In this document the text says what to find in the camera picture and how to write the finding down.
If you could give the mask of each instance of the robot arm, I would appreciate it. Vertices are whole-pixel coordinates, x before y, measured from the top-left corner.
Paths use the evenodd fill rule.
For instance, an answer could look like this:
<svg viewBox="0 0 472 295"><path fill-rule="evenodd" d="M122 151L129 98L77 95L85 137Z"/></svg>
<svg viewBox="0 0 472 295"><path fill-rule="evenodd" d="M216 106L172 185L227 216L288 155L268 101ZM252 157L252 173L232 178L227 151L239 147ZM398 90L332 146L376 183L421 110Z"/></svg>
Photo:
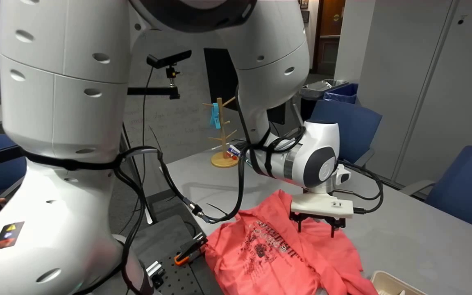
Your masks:
<svg viewBox="0 0 472 295"><path fill-rule="evenodd" d="M329 196L335 177L335 124L306 123L296 139L280 141L268 129L267 110L290 100L308 75L308 44L295 0L134 0L136 11L158 29L216 31L224 39L239 78L237 101L254 170L293 182L316 195L293 200L298 213L345 218L352 203Z"/></svg>
<svg viewBox="0 0 472 295"><path fill-rule="evenodd" d="M295 0L0 1L3 128L29 154L21 188L0 213L0 293L78 293L119 265L122 275L91 293L124 291L124 283L121 290L111 287L124 277L137 293L150 293L139 260L131 254L124 260L124 247L108 228L111 170L52 164L103 164L118 155L129 51L144 29L217 31L240 82L249 141L260 147L254 169L326 193L337 126L308 123L298 139L276 139L265 114L308 73ZM291 149L272 154L265 151L270 144ZM306 208L319 208L314 200L326 198L299 200L293 210L311 213ZM344 210L321 213L342 216Z"/></svg>

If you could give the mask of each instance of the black cable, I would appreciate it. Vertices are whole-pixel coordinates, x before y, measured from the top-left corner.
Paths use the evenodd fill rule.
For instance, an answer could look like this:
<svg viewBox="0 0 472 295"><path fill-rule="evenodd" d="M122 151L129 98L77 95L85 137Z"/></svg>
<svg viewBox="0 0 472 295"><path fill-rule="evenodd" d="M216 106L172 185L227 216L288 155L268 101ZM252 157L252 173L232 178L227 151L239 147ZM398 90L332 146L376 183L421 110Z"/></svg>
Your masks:
<svg viewBox="0 0 472 295"><path fill-rule="evenodd" d="M152 126L149 124L149 131L152 132L152 137L154 137L154 141L155 141L155 146L157 146L157 149L160 149L162 151L162 147L160 147L160 142L158 142L158 139L157 139L157 134L154 132L154 129L152 129Z"/></svg>
<svg viewBox="0 0 472 295"><path fill-rule="evenodd" d="M127 136L127 132L126 132L124 123L122 123L122 134L124 134L126 147L131 149L131 139L129 139L129 136ZM137 211L137 205L139 205L139 200L136 198L136 203L134 203L134 208L132 208L132 211L131 211L131 216L126 219L126 223L122 224L122 228L119 229L119 232L122 232L122 231L127 228L127 224L132 221L134 213Z"/></svg>
<svg viewBox="0 0 472 295"><path fill-rule="evenodd" d="M275 126L273 121L268 121L270 123L270 128L273 129L275 134L278 134L278 128Z"/></svg>
<svg viewBox="0 0 472 295"><path fill-rule="evenodd" d="M114 159L116 165L113 169L114 175L122 182L126 183L131 190L136 191L136 196L137 200L140 201L140 205L144 208L149 208L147 205L147 200L144 198L144 191L142 188L131 178L127 177L122 170L121 170L121 162L127 157L131 157L132 154L136 152L140 152L140 151L157 151L150 146L145 146L145 147L134 147L134 149L129 149L126 152L121 152L118 154L118 157ZM90 293L93 291L95 288L98 288L101 283L104 283L106 280L109 280L113 275L119 273L119 272L124 272L124 267L126 267L126 262L127 262L127 255L129 255L129 249L131 249L131 244L139 231L139 226L142 224L142 210L139 211L137 214L137 219L134 223L134 226L131 228L129 234L126 236L124 242L122 242L122 252L121 252L121 260L119 264L109 272L106 273L104 277L101 277L98 282L91 283L90 287L86 287L85 290L80 290L77 291L75 295L85 295L85 293ZM126 280L126 285L129 287L131 291L134 291L136 295L140 295L139 290L132 288L132 283L127 280L126 275L122 275L122 278Z"/></svg>
<svg viewBox="0 0 472 295"><path fill-rule="evenodd" d="M376 210L383 205L383 182L378 178L378 175L372 173L372 172L367 170L367 169L362 169L362 167L357 167L357 165L352 165L352 164L347 164L347 162L342 162L342 164L344 164L347 169L355 170L355 172L358 172L358 173L372 178L372 180L376 183L376 187L378 187L378 195L375 195L375 196L363 196L363 195L350 193L350 191L345 191L345 190L342 191L342 193L355 195L355 196L358 196L358 198L362 198L362 200L376 200L376 198L378 198L378 203L376 203L375 206L367 208L367 210L365 210L365 208L354 208L354 213L355 213L355 214L368 214L368 213L376 211Z"/></svg>
<svg viewBox="0 0 472 295"><path fill-rule="evenodd" d="M147 82L144 83L144 88L145 88L145 90L147 90L149 85L150 85L152 73L154 73L154 67L150 67ZM142 106L140 106L140 146L144 146L145 103L147 103L147 93L142 95ZM140 178L140 183L142 183L142 185L144 185L145 173L147 173L145 169L147 169L147 164L145 164L145 159L144 159L144 154L142 154L142 178Z"/></svg>
<svg viewBox="0 0 472 295"><path fill-rule="evenodd" d="M157 160L160 164L160 170L163 173L163 178L165 182L168 183L170 190L177 195L177 198L185 203L185 206L193 213L196 214L198 218L201 218L204 223L219 223L219 221L227 221L231 219L232 216L236 216L236 213L239 211L240 208L240 201L242 201L242 190L244 190L244 164L245 164L245 152L247 152L247 147L242 147L240 149L240 155L239 155L239 160L237 160L237 198L236 198L236 205L234 208L221 216L221 218L213 218L213 216L208 216L203 213L203 208L198 206L196 203L193 203L191 200L188 200L185 195L181 195L181 191L175 187L172 177L170 177L170 172L168 172L168 167L167 164L163 162L163 154L158 151L157 152Z"/></svg>

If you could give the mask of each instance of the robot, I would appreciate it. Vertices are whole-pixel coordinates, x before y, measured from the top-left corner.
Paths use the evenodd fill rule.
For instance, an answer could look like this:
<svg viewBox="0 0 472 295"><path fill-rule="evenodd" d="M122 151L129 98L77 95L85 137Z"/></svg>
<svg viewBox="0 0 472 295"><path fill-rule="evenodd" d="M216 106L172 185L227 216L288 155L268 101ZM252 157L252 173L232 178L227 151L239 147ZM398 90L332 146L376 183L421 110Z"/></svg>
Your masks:
<svg viewBox="0 0 472 295"><path fill-rule="evenodd" d="M0 1L3 128L27 155L26 177L0 213L0 295L114 293L116 282L132 293L155 291L109 232L114 177L104 167L119 152L129 51L147 29L222 37L257 147L252 167L311 191L293 200L296 213L352 214L350 201L327 195L337 124L306 123L293 139L268 132L267 108L286 101L308 75L296 0ZM70 160L88 169L57 164Z"/></svg>

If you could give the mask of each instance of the crumpled fabric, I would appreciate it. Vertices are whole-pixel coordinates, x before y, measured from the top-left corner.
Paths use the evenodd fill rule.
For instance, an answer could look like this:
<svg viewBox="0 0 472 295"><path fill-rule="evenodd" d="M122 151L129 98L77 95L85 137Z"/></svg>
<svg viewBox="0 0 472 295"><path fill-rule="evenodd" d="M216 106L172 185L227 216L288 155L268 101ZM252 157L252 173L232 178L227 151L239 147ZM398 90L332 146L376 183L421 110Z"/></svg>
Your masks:
<svg viewBox="0 0 472 295"><path fill-rule="evenodd" d="M203 246L208 267L229 295L375 295L362 275L362 262L350 239L327 223L290 216L291 198L272 193L252 210L221 224Z"/></svg>

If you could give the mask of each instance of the black mount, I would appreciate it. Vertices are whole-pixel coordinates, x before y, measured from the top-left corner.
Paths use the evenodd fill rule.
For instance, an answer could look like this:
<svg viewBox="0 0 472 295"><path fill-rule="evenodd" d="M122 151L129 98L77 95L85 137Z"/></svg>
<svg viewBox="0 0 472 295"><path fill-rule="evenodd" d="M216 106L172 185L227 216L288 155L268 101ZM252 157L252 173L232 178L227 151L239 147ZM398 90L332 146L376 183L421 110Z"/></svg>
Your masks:
<svg viewBox="0 0 472 295"><path fill-rule="evenodd" d="M334 237L334 231L345 228L345 219L344 218L322 218L322 216L314 216L314 214L298 214L298 213L290 213L290 219L298 223L298 232L301 232L301 221L306 218L314 218L314 219L324 219L326 223L331 224L331 237Z"/></svg>
<svg viewBox="0 0 472 295"><path fill-rule="evenodd" d="M180 98L180 92L175 87L173 80L175 80L175 77L180 72L175 70L175 64L180 62L180 60L188 59L190 55L191 55L191 51L183 51L183 52L178 52L178 54L173 54L173 55L167 55L167 57L162 57L162 59L157 59L154 55L147 55L145 62L152 69L167 67L165 73L167 73L167 78L170 80L170 87L129 87L127 88L127 95L165 95L170 100L178 100Z"/></svg>

